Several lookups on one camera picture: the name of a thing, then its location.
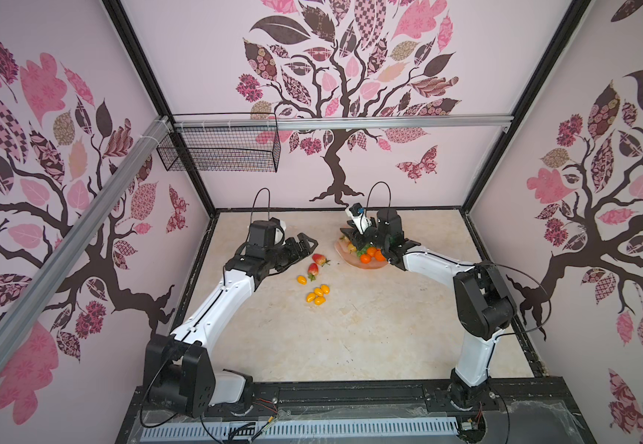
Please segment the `pink leaf-shaped bowl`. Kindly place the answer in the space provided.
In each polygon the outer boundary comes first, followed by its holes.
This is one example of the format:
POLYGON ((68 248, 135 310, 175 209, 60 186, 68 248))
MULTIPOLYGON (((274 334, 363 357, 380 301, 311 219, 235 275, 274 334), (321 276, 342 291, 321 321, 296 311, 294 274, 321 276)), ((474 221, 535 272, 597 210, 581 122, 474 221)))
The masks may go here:
POLYGON ((370 244, 358 248, 347 236, 337 239, 334 242, 334 249, 344 262, 355 268, 372 270, 389 265, 380 249, 370 244))

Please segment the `red strawberry with leaves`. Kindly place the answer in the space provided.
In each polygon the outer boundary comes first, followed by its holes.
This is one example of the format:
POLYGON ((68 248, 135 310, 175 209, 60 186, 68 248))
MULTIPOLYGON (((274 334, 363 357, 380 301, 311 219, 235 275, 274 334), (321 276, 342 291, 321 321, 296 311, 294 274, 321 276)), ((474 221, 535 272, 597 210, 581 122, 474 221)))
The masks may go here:
POLYGON ((308 267, 308 278, 310 280, 315 280, 317 279, 318 275, 319 275, 319 266, 316 263, 311 264, 308 267))

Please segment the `green grape bunch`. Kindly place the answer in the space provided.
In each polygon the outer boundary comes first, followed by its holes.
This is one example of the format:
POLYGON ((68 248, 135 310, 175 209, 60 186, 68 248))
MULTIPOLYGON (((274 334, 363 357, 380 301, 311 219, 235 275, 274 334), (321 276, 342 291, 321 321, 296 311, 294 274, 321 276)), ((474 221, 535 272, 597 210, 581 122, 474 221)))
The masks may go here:
POLYGON ((356 256, 361 257, 362 255, 366 255, 369 247, 367 246, 366 248, 363 248, 361 250, 356 251, 356 256))

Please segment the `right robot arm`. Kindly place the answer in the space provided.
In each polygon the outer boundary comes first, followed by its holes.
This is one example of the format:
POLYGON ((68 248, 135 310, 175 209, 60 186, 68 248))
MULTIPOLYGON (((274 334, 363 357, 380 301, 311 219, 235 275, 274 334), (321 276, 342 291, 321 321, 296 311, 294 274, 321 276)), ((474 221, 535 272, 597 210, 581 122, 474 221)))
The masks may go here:
POLYGON ((361 249, 381 250, 387 262, 406 272, 421 274, 454 292, 458 321, 465 329, 458 363, 450 376, 450 403, 468 411, 489 391, 489 369, 500 337, 510 327, 517 307, 497 266, 462 263, 440 255, 403 231, 402 218, 391 207, 370 216, 359 203, 345 209, 349 217, 341 233, 361 249))

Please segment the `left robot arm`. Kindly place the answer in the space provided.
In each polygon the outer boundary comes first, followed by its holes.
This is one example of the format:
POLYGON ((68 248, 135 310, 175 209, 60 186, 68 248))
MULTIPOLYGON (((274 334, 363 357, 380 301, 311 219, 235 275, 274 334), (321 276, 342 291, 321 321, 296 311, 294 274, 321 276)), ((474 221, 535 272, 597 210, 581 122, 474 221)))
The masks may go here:
POLYGON ((199 417, 220 404, 247 406, 252 377, 213 369, 221 333, 264 279, 312 256, 319 243, 304 233, 288 238, 278 218, 250 223, 247 238, 222 268, 221 280, 195 312, 145 349, 145 401, 181 416, 199 417))

